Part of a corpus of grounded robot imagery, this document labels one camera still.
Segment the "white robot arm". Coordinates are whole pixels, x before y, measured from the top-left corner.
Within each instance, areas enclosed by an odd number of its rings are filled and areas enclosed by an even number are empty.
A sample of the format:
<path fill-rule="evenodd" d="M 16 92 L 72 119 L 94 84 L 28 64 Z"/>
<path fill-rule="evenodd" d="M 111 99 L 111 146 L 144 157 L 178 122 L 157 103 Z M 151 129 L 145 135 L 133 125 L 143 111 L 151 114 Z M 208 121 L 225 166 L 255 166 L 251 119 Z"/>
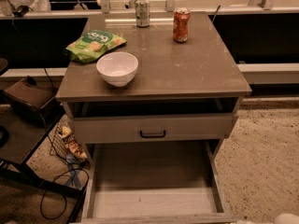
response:
<path fill-rule="evenodd" d="M 299 224 L 299 216 L 294 214 L 280 214 L 272 223 L 256 223 L 246 220 L 238 220 L 235 224 Z"/>

